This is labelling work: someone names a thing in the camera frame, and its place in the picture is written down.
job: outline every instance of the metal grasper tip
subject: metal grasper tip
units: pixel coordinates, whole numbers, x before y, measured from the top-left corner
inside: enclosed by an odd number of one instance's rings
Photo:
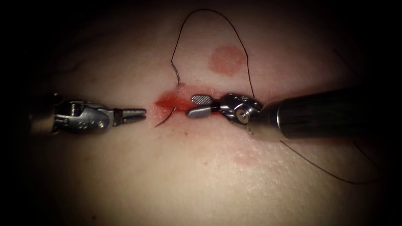
[[[211,114],[211,107],[209,105],[203,105],[192,108],[186,112],[189,118],[204,118]]]
[[[195,94],[191,97],[191,102],[196,105],[210,105],[214,99],[212,96],[204,95],[204,94]]]

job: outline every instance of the pale skin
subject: pale skin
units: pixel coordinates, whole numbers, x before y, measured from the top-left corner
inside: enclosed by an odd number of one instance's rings
[[[147,120],[101,135],[61,132],[32,140],[33,151],[21,162],[29,159],[36,172],[26,175],[40,175],[68,225],[366,225],[381,183],[339,181],[281,142],[255,140],[223,117],[190,120],[179,112],[154,128],[166,116],[157,111],[169,111],[154,103],[177,86],[170,58],[180,26],[199,8],[219,11],[236,28],[262,103],[361,79],[333,51],[363,73],[350,39],[332,36],[337,27],[313,23],[304,12],[212,3],[114,10],[67,41],[76,48],[52,62],[48,87],[110,108],[145,108]],[[180,41],[173,61],[183,83],[251,95],[246,65],[231,76],[208,68],[217,46],[242,49],[220,16],[194,14]],[[354,140],[381,163],[381,147]],[[346,180],[381,176],[351,139],[286,143]]]

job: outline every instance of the silver metal instrument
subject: silver metal instrument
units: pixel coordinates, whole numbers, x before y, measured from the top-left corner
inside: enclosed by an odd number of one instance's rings
[[[227,93],[219,100],[209,95],[196,94],[191,97],[191,101],[199,106],[187,111],[189,118],[203,118],[213,112],[220,112],[231,123],[243,129],[246,129],[250,119],[258,116],[263,107],[255,98],[237,93]]]
[[[109,109],[85,100],[63,101],[55,94],[53,106],[47,114],[30,114],[31,134],[57,133],[63,130],[73,134],[102,134],[111,127],[146,119],[142,108]]]

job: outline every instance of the blood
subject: blood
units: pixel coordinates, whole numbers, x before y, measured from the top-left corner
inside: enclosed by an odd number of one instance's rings
[[[216,99],[222,96],[222,92],[218,92],[210,87],[181,83],[181,86],[161,94],[155,102],[155,105],[163,109],[172,110],[172,108],[176,108],[178,112],[186,112],[188,109],[196,107],[196,105],[191,102],[191,96],[194,94],[206,94]]]
[[[211,71],[227,76],[233,76],[245,66],[245,52],[232,44],[216,47],[208,62]]]

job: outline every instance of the black suture thread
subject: black suture thread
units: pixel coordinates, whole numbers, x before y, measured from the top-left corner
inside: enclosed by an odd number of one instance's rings
[[[325,170],[325,169],[319,167],[319,166],[316,165],[315,163],[311,162],[311,161],[308,160],[306,157],[302,156],[302,155],[301,155],[300,153],[298,153],[296,150],[294,150],[294,149],[291,148],[289,145],[287,145],[285,142],[283,142],[283,141],[280,141],[280,142],[283,143],[283,144],[284,144],[287,148],[289,148],[291,151],[293,151],[294,153],[296,153],[297,155],[299,155],[302,159],[306,160],[308,163],[310,163],[310,164],[313,165],[314,167],[320,169],[321,171],[323,171],[324,173],[330,175],[331,177],[333,177],[333,178],[335,178],[335,179],[338,179],[338,180],[340,180],[340,181],[343,181],[343,182],[345,182],[345,183],[352,184],[352,185],[366,185],[366,184],[371,184],[371,183],[376,183],[376,182],[378,182],[378,179],[370,180],[370,181],[364,181],[364,182],[354,182],[354,181],[349,181],[349,180],[345,180],[345,179],[343,179],[343,178],[340,178],[340,177],[338,177],[338,176],[336,176],[336,175],[334,175],[334,174],[328,172],[327,170]]]
[[[237,30],[235,29],[235,27],[233,26],[233,24],[232,24],[223,14],[221,14],[221,13],[219,13],[219,12],[217,12],[217,11],[210,10],[210,9],[198,9],[198,10],[195,10],[195,11],[191,12],[191,13],[186,17],[186,19],[184,20],[183,24],[181,25],[180,32],[179,32],[179,36],[178,36],[178,38],[177,38],[177,42],[176,42],[176,46],[175,46],[175,50],[173,51],[173,55],[172,55],[172,59],[170,59],[170,63],[173,64],[173,57],[175,56],[175,52],[176,52],[176,49],[177,49],[177,45],[179,44],[179,39],[180,39],[181,31],[183,30],[184,24],[186,23],[187,19],[188,19],[193,13],[198,12],[198,11],[210,11],[210,12],[216,13],[216,14],[222,16],[223,18],[225,18],[225,20],[232,26],[234,32],[236,33],[237,38],[238,38],[239,41],[240,41],[240,44],[241,44],[242,47],[243,47],[244,53],[246,53],[248,81],[249,81],[249,84],[250,84],[251,93],[253,94],[253,97],[255,98],[255,96],[254,96],[254,90],[253,90],[253,85],[251,84],[250,69],[249,69],[249,66],[248,66],[248,54],[247,54],[246,48],[244,47],[243,42],[242,42],[242,40],[240,39],[239,34],[237,33]]]

